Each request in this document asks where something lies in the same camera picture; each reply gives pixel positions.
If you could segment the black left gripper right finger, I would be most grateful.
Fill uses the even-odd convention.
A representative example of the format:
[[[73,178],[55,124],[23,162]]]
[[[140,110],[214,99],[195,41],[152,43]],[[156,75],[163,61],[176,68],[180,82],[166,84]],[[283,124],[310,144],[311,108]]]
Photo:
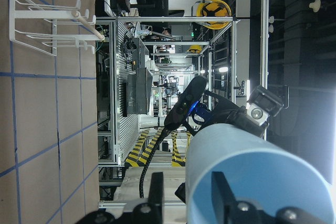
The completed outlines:
[[[215,210],[233,206],[236,198],[223,172],[212,172],[211,199]]]

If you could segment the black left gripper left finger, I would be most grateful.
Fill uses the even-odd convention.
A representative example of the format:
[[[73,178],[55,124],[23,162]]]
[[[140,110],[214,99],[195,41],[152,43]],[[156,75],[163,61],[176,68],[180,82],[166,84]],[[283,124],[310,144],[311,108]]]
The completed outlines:
[[[164,175],[163,172],[155,172],[151,176],[148,202],[158,210],[164,205]]]

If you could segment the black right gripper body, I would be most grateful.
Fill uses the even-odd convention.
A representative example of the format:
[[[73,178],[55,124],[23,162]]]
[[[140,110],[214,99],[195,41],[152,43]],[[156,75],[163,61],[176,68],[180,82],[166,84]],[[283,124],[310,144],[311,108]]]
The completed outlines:
[[[276,116],[284,107],[280,97],[262,86],[253,89],[248,100],[249,106],[238,107],[222,98],[212,111],[209,123],[231,124],[257,137],[263,137],[270,116]]]

